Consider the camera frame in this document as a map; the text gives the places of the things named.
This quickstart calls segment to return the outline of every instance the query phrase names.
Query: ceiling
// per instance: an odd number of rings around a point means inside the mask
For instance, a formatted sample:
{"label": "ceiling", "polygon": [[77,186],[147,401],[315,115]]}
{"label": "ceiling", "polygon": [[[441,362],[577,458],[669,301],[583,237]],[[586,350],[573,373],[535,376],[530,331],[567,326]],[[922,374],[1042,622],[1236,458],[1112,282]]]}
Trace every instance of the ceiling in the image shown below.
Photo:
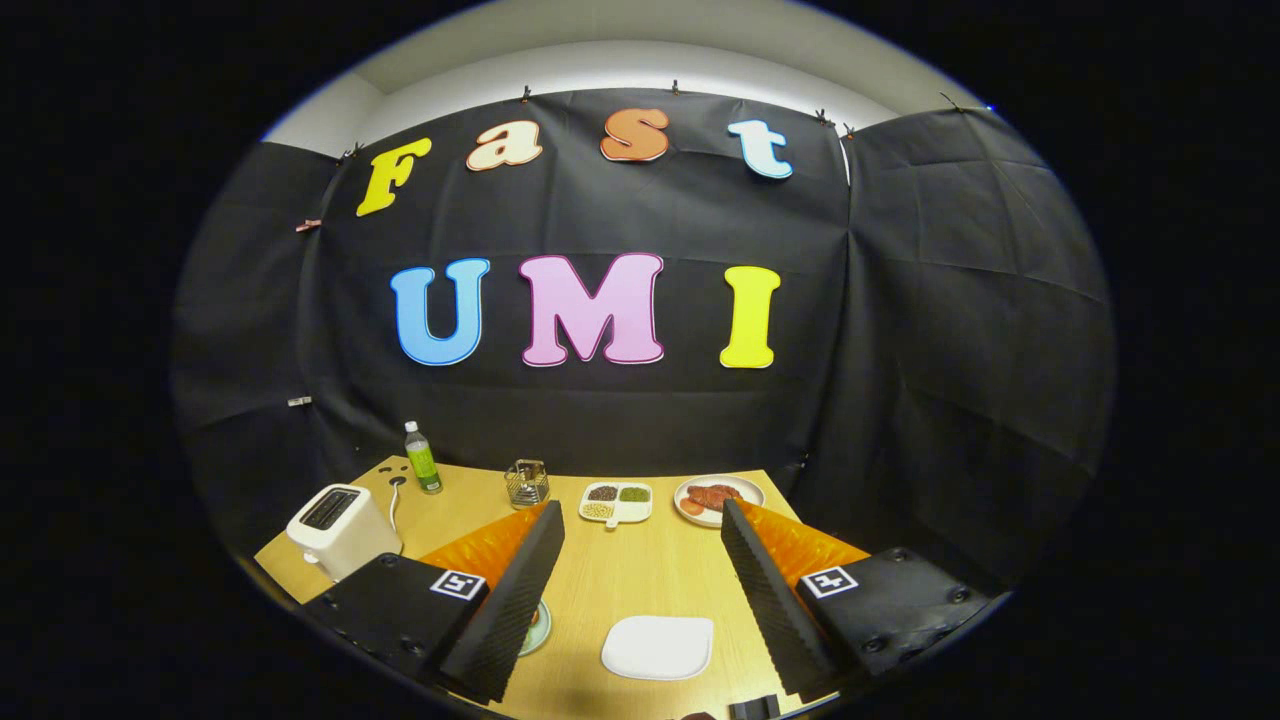
{"label": "ceiling", "polygon": [[356,67],[385,95],[470,63],[598,40],[716,47],[847,87],[899,114],[983,102],[844,18],[785,0],[497,0],[422,29]]}

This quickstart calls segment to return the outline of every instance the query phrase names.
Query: letter u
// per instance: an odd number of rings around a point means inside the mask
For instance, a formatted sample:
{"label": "letter u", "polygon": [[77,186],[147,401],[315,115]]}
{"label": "letter u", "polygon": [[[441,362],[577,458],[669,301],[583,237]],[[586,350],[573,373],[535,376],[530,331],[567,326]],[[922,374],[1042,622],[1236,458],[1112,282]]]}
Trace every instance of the letter u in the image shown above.
{"label": "letter u", "polygon": [[444,275],[453,281],[457,297],[458,324],[453,334],[438,338],[426,325],[426,288],[435,279],[430,268],[410,268],[396,273],[396,332],[401,348],[422,365],[453,365],[466,360],[480,345],[483,315],[480,313],[480,278],[489,272],[489,261],[467,258],[449,263]]}

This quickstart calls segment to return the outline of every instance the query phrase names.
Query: power cord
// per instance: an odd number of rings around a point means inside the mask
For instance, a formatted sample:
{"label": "power cord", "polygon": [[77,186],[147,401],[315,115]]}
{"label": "power cord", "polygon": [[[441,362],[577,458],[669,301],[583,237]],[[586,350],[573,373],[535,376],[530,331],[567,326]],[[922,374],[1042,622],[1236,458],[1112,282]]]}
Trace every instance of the power cord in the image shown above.
{"label": "power cord", "polygon": [[392,532],[399,534],[399,530],[396,529],[396,502],[399,500],[399,487],[404,484],[404,478],[401,477],[392,478],[390,483],[392,487],[396,488],[396,492],[392,493],[392,509],[388,512],[388,516],[390,518],[392,521]]}

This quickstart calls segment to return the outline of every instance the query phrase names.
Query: white dish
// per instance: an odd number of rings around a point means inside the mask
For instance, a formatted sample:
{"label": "white dish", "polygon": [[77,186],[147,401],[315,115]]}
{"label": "white dish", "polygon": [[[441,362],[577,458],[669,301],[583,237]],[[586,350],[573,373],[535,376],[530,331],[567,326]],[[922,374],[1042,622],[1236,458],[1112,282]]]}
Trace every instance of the white dish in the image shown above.
{"label": "white dish", "polygon": [[520,647],[517,657],[524,657],[541,647],[549,634],[552,634],[552,611],[547,610],[547,603],[539,600],[538,621],[530,625],[529,632],[525,633],[525,644]]}
{"label": "white dish", "polygon": [[[589,495],[591,495],[593,489],[603,486],[618,488],[618,495],[614,496],[613,500],[586,498]],[[622,491],[626,488],[644,488],[645,491],[649,492],[649,501],[635,502],[630,500],[628,501],[621,500]],[[608,518],[593,518],[585,512],[588,505],[604,505],[608,506],[613,512]],[[582,500],[577,503],[577,514],[586,520],[604,523],[604,527],[609,529],[617,528],[618,523],[641,523],[644,520],[648,520],[649,515],[653,515],[653,488],[644,483],[623,483],[623,482],[591,483],[586,486],[586,489],[582,491]]]}
{"label": "white dish", "polygon": [[739,478],[737,475],[700,475],[680,483],[680,487],[676,488],[676,512],[680,512],[686,520],[694,523],[695,525],[718,528],[724,521],[724,514],[712,510],[710,507],[703,507],[703,511],[698,515],[685,512],[685,509],[680,506],[680,501],[689,497],[690,486],[728,486],[742,493],[742,500],[764,507],[764,491],[751,480]]}
{"label": "white dish", "polygon": [[623,618],[609,628],[600,661],[637,680],[687,680],[712,661],[716,624],[707,618]]}

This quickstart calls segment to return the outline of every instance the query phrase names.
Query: blue letter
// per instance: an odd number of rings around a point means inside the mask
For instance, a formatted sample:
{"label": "blue letter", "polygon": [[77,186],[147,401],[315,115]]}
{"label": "blue letter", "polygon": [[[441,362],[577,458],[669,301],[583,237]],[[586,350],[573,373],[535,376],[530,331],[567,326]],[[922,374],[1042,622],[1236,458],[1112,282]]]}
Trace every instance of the blue letter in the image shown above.
{"label": "blue letter", "polygon": [[764,120],[742,120],[728,126],[728,132],[742,138],[742,159],[753,170],[767,178],[782,179],[791,176],[791,163],[773,156],[773,146],[786,147],[782,133],[769,132]]}
{"label": "blue letter", "polygon": [[458,325],[453,336],[440,340],[426,327],[426,288],[435,279],[430,268],[410,268],[392,278],[396,291],[396,331],[401,348],[424,365],[453,365],[467,359],[480,345],[480,278],[489,261],[468,258],[449,263],[444,275],[453,281],[458,306]]}

